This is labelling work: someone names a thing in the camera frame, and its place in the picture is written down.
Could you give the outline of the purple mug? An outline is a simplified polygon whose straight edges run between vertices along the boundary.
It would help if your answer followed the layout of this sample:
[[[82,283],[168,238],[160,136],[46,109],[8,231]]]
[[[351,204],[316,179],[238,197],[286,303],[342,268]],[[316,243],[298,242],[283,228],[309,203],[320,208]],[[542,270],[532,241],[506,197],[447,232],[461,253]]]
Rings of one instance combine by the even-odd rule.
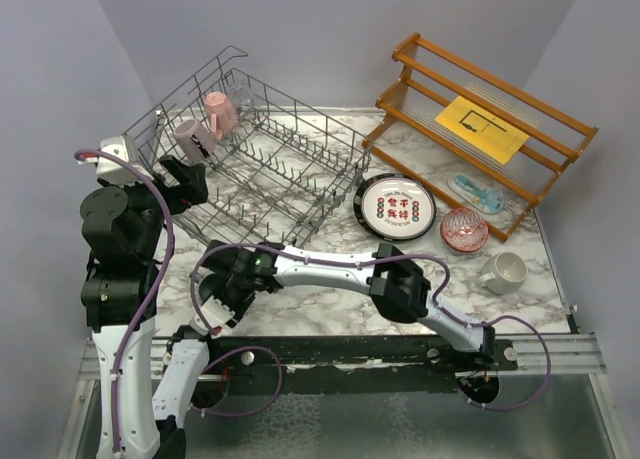
[[[194,163],[204,161],[217,147],[209,130],[194,118],[181,122],[173,131],[173,138],[186,157]]]

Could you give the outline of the pink cream mug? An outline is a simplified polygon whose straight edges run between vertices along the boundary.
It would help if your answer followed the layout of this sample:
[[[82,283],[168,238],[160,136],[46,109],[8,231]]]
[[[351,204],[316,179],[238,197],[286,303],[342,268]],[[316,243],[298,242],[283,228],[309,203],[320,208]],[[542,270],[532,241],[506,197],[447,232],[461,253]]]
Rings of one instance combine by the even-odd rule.
[[[216,142],[232,132],[238,124],[236,110],[230,98],[222,92],[209,93],[204,99],[204,110],[209,117],[211,134]]]

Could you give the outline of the clear drinking glass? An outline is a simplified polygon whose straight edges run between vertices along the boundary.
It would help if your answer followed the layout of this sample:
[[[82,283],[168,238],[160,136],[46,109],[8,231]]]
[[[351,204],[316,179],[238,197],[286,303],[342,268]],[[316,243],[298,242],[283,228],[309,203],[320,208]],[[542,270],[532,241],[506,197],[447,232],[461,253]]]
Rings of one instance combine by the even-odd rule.
[[[254,95],[251,87],[246,82],[233,82],[226,87],[227,96],[231,104],[241,111],[253,107]]]

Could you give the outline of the white grey mug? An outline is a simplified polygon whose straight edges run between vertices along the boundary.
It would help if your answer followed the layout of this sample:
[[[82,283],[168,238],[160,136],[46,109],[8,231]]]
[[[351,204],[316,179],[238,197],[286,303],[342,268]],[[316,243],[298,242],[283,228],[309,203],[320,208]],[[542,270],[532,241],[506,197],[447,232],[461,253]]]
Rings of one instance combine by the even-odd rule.
[[[527,277],[527,265],[519,255],[501,252],[484,264],[478,282],[498,295],[505,295],[518,291]]]

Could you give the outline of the dark grey mug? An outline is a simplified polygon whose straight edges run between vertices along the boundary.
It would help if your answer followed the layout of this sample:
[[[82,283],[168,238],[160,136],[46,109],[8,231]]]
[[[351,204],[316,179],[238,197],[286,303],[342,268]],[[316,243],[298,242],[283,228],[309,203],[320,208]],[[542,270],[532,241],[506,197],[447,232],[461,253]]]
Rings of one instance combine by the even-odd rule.
[[[216,275],[209,274],[205,276],[199,283],[198,294],[201,303],[204,304],[210,299],[216,299],[221,286],[224,285],[224,280]]]

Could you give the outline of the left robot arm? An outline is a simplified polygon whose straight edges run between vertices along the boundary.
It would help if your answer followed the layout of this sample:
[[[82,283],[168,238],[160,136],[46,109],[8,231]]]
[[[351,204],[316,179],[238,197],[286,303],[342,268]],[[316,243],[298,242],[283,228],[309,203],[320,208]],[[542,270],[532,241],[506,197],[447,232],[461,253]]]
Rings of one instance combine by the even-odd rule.
[[[159,284],[168,264],[154,254],[171,218],[205,202],[205,167],[166,155],[159,174],[133,185],[103,182],[80,206],[82,236],[90,247],[81,303],[96,346],[100,370],[99,458],[183,458],[184,415],[199,373],[214,371],[221,350],[207,339],[188,340],[186,362],[169,367],[153,402],[151,345]]]

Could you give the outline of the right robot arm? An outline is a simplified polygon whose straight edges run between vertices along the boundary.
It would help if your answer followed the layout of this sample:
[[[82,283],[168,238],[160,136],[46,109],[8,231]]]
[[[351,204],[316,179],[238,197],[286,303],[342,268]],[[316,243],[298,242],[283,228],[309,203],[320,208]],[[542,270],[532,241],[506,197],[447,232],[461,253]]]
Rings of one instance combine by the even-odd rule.
[[[259,292],[318,286],[359,293],[382,318],[425,326],[445,339],[467,368],[483,369],[496,355],[494,328],[442,299],[443,289],[433,288],[418,264],[423,258],[390,243],[373,252],[336,254],[281,243],[213,241],[200,263],[209,273],[194,294],[209,326],[233,328]]]

